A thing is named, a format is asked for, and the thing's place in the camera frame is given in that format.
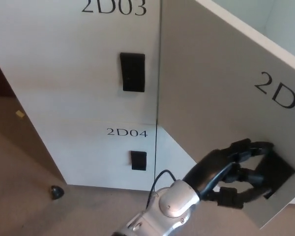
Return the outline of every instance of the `white locker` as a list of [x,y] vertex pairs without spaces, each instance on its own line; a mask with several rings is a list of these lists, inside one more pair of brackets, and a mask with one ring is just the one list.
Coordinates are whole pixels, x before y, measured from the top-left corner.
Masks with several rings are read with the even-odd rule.
[[[0,67],[29,117],[156,124],[159,12],[159,0],[2,0]],[[122,90],[121,52],[146,55],[145,92]]]
[[[145,92],[121,52],[145,54]],[[69,184],[148,190],[244,138],[295,168],[295,0],[1,0],[0,67]],[[262,227],[294,197],[295,175],[244,211]]]
[[[155,125],[35,118],[35,128],[67,184],[150,190]],[[147,153],[146,171],[133,170],[131,151]]]
[[[68,184],[150,189],[159,21],[160,0],[0,1],[0,67]],[[144,92],[123,91],[120,53],[145,55]]]

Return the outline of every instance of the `wire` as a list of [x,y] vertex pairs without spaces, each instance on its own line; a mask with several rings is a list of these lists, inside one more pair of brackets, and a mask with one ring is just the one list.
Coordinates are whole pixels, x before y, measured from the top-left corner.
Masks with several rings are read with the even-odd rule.
[[148,205],[149,205],[149,203],[150,203],[150,201],[151,201],[152,193],[153,193],[153,190],[154,190],[154,188],[155,188],[155,186],[156,186],[157,181],[158,181],[159,178],[161,178],[161,176],[162,176],[163,174],[165,174],[165,173],[169,173],[169,175],[172,177],[173,181],[174,181],[174,182],[176,181],[175,176],[174,176],[173,173],[170,172],[169,170],[163,170],[161,173],[159,173],[158,176],[155,178],[154,183],[153,183],[153,185],[152,185],[152,188],[151,188],[151,190],[150,190],[150,192],[149,192],[148,199],[147,199],[147,207],[148,207]]

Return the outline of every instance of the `beige carpet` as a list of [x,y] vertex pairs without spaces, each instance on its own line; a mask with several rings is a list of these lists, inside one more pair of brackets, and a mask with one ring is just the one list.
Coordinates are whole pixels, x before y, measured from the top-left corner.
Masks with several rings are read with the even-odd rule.
[[[147,192],[66,186],[19,104],[0,98],[0,236],[110,236],[146,204]],[[49,187],[65,189],[52,201]],[[239,210],[203,203],[182,236],[295,236],[295,205],[261,231]]]

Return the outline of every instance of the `small yellow object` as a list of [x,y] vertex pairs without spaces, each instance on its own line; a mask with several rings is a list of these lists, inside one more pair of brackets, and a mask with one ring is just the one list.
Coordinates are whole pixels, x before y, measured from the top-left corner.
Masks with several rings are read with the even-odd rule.
[[15,114],[20,118],[23,118],[25,116],[25,114],[21,112],[20,110],[18,110]]

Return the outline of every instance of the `robotic hand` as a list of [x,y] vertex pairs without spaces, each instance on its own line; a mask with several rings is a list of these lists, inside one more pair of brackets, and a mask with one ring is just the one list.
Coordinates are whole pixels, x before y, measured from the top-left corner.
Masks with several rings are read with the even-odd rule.
[[[244,203],[266,195],[271,188],[263,184],[262,175],[242,168],[240,163],[252,156],[267,154],[272,149],[271,143],[252,143],[245,139],[232,143],[229,148],[213,150],[183,180],[177,180],[171,187],[162,188],[150,196],[146,210],[138,213],[113,236],[173,235],[188,221],[200,201],[215,201],[219,206],[243,208]],[[220,181],[245,181],[254,187],[242,193],[237,193],[235,188],[225,187],[221,187],[220,192],[214,192],[214,187]]]

